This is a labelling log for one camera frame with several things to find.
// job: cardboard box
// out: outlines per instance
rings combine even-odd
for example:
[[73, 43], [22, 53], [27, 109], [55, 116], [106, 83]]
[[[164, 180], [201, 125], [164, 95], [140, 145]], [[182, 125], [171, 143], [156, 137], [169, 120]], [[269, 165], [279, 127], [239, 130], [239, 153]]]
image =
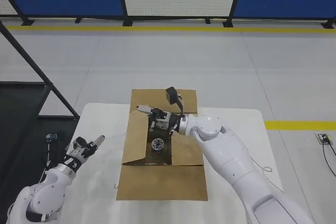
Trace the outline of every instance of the cardboard box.
[[[195, 91], [177, 91], [184, 100], [184, 113], [197, 114]], [[177, 105], [168, 103], [165, 90], [132, 90], [116, 199], [208, 200], [203, 156], [194, 139], [174, 133], [167, 151], [171, 164], [157, 162], [147, 145], [148, 116], [136, 110], [137, 105], [179, 112]]]

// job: yellow stripe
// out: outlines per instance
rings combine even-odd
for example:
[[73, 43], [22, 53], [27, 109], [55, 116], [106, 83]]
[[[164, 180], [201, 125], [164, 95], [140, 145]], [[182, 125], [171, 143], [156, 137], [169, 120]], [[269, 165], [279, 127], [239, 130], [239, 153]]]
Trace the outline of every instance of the yellow stripe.
[[336, 29], [292, 29], [292, 28], [258, 28], [258, 27], [154, 27], [154, 26], [7, 26], [9, 30], [41, 30], [41, 31], [183, 31], [183, 32], [291, 32], [336, 34]]
[[265, 121], [267, 130], [336, 130], [336, 122]]

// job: white table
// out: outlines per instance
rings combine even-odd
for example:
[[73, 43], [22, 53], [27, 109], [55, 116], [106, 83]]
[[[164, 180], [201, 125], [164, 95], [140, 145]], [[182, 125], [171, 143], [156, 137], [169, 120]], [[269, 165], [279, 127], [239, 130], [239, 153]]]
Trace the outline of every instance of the white table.
[[[83, 164], [67, 188], [60, 223], [64, 224], [199, 224], [246, 223], [244, 207], [232, 189], [204, 158], [208, 201], [116, 201], [129, 105], [87, 104], [73, 139], [105, 142]], [[245, 143], [251, 156], [277, 187], [282, 188], [262, 115], [257, 110], [200, 108], [199, 114], [218, 115]]]

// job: power outlet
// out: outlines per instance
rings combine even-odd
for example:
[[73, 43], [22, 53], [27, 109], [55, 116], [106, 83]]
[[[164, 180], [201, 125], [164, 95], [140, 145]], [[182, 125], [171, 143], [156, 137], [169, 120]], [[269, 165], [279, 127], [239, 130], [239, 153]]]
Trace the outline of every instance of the power outlet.
[[323, 135], [324, 134], [329, 138], [330, 144], [333, 145], [332, 139], [331, 139], [331, 137], [328, 134], [316, 132], [315, 135], [316, 135], [316, 138], [318, 139], [319, 144], [321, 144], [321, 145], [323, 144], [323, 145], [326, 145], [326, 146], [329, 145], [327, 142], [323, 142], [323, 139], [324, 139]]

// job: white wall panel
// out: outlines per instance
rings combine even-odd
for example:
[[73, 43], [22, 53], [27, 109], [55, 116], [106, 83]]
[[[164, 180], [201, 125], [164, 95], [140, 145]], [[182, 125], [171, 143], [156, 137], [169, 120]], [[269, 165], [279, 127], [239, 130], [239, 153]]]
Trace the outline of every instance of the white wall panel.
[[0, 0], [0, 15], [17, 15], [8, 0]]
[[128, 16], [228, 16], [233, 0], [126, 0]]

